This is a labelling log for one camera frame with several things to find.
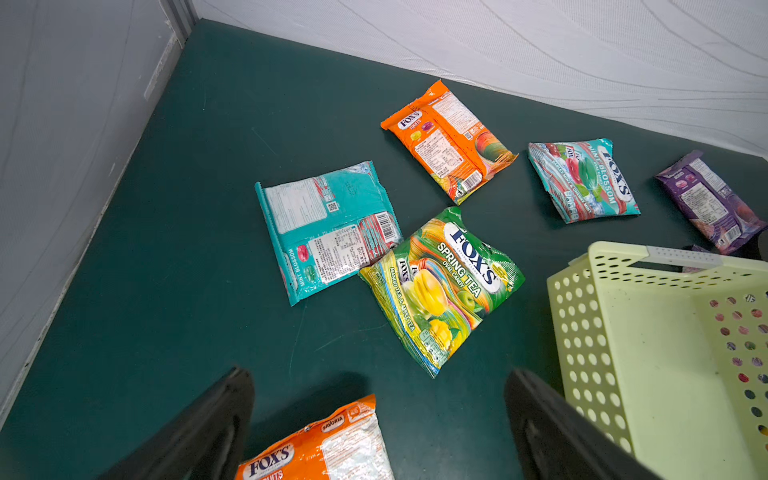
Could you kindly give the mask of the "teal mint blossom candy bag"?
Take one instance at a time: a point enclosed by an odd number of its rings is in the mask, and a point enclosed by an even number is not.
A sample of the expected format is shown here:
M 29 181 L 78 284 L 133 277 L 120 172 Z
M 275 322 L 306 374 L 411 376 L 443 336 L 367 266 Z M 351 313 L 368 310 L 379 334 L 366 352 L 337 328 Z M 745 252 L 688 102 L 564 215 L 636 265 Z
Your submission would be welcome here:
M 404 240 L 370 160 L 254 189 L 292 306 L 356 275 Z

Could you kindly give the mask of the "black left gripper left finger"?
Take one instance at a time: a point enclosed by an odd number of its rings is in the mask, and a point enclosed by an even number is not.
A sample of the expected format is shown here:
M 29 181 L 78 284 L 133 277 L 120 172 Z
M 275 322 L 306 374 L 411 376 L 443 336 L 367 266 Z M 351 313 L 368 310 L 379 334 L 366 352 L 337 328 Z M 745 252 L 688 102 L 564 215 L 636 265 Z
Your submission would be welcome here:
M 255 400 L 249 371 L 234 367 L 101 479 L 233 479 Z

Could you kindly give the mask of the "green spring tea candy bag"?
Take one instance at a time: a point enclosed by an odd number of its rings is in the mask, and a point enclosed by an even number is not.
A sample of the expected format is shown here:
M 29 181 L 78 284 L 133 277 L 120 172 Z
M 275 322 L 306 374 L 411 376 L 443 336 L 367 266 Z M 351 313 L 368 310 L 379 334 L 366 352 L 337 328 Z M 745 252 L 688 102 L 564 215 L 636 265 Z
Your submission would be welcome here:
M 467 229 L 458 207 L 444 209 L 359 276 L 432 378 L 525 282 L 509 256 Z

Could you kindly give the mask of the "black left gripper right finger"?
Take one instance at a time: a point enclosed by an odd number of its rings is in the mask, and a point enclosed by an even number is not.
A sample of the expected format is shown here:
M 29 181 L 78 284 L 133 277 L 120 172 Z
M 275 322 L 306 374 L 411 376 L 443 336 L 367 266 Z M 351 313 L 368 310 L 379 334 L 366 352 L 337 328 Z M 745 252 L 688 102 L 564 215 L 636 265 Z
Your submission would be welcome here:
M 656 479 L 535 373 L 515 369 L 505 404 L 526 479 Z

